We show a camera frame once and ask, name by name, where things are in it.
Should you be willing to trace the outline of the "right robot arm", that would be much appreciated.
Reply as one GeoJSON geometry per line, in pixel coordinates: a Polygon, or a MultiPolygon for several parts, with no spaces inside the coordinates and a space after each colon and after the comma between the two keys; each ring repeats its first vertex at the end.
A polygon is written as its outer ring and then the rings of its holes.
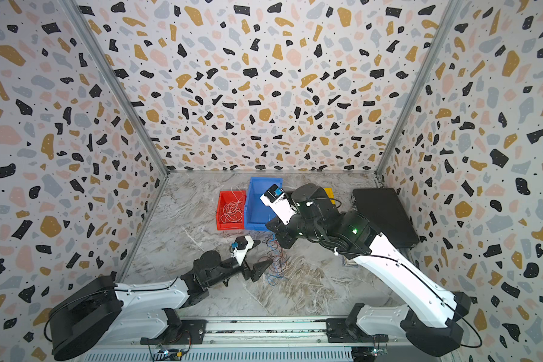
{"type": "Polygon", "coordinates": [[[284,249],[306,239],[367,269],[404,301],[398,307],[354,305],[345,330],[355,342],[378,344],[404,337],[418,350],[442,357],[462,347],[471,299],[439,286],[359,211],[339,211],[325,190],[313,183],[293,192],[274,184],[260,197],[276,217],[266,227],[284,249]]]}

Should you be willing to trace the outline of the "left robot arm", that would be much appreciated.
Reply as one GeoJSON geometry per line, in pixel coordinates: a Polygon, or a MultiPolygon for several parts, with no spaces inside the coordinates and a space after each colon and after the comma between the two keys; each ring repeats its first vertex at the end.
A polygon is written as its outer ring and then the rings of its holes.
{"type": "Polygon", "coordinates": [[[256,282],[272,263],[271,259],[253,265],[236,257],[223,260],[210,250],[172,281],[137,286],[117,283],[110,275],[95,278],[49,312],[45,335],[51,340],[54,360],[71,360],[100,341],[175,343],[183,334],[178,309],[198,304],[208,297],[210,287],[227,285],[235,275],[256,282]]]}

